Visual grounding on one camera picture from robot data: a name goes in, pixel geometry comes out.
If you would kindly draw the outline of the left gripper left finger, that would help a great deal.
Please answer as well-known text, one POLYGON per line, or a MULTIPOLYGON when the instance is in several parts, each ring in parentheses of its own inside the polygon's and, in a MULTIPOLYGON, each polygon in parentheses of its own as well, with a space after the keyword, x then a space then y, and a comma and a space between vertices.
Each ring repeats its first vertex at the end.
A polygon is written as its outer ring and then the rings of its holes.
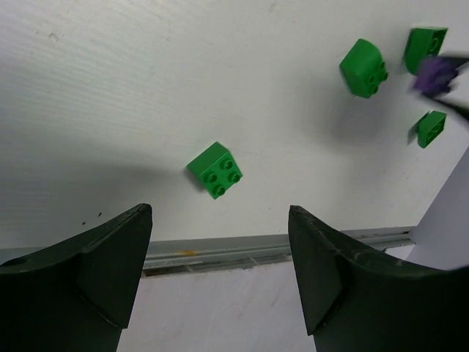
POLYGON ((152 208, 140 204, 1 264, 1 350, 115 351, 151 232, 152 208))

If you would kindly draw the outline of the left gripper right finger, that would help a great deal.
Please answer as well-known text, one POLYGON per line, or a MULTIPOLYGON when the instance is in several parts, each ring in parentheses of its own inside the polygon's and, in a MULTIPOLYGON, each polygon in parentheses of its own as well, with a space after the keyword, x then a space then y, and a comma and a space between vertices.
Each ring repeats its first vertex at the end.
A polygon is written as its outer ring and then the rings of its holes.
POLYGON ((380 252, 304 208, 289 243, 306 330, 318 351, 466 351, 468 269, 380 252))

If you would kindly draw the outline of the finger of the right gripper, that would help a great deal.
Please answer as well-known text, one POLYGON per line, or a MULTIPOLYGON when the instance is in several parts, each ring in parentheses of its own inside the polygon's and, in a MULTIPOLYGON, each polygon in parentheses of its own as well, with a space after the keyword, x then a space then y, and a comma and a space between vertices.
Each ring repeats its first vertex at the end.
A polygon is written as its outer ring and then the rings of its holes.
MULTIPOLYGON (((468 70, 468 54, 442 54, 442 55, 437 55, 437 56, 441 58, 446 58, 448 61, 452 63, 453 66, 459 69, 458 77, 453 80, 453 88, 452 88, 452 91, 450 91, 451 93, 457 88, 456 80, 461 76, 462 73, 464 73, 465 70, 468 70)), ((437 95, 437 96, 429 96, 429 95, 421 94, 421 96, 426 98, 427 100, 432 101, 433 103, 436 103, 444 108, 454 111, 459 116, 459 118, 463 120, 466 123, 466 125, 468 125, 468 104, 459 102, 452 98, 447 98, 446 96, 448 94, 437 95)))

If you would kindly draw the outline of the green lego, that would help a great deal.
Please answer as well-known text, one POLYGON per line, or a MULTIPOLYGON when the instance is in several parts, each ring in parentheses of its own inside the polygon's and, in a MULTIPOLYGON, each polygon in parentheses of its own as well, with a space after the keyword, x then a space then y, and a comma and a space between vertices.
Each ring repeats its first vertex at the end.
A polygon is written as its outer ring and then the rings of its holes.
POLYGON ((416 75, 421 62, 428 56, 437 56, 446 37, 447 27, 413 27, 404 53, 407 71, 416 75))
POLYGON ((231 152, 219 142, 195 157, 187 169, 213 199, 222 197, 243 177, 231 152))
POLYGON ((377 46, 360 38, 341 61, 339 69, 349 91, 360 98, 370 98, 387 80, 388 71, 377 46))
POLYGON ((428 147, 443 131, 447 114, 441 111, 428 111, 417 123, 418 145, 428 147))

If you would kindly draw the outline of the purple long lego brick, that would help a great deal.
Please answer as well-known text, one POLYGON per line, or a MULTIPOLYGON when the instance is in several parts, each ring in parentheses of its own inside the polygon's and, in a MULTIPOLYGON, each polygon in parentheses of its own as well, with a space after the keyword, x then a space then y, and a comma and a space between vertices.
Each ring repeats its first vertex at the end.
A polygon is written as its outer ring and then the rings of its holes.
POLYGON ((459 69, 446 58, 439 56, 425 59, 417 72, 413 89, 422 95, 437 96, 450 93, 459 69))

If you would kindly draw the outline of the green lego bottom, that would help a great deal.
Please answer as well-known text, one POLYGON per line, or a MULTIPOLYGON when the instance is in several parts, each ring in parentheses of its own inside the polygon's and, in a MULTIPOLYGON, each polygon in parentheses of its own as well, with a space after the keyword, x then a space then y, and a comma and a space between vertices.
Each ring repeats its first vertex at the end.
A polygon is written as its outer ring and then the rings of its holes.
POLYGON ((219 142, 195 157, 187 169, 213 199, 222 197, 243 177, 231 152, 219 142))

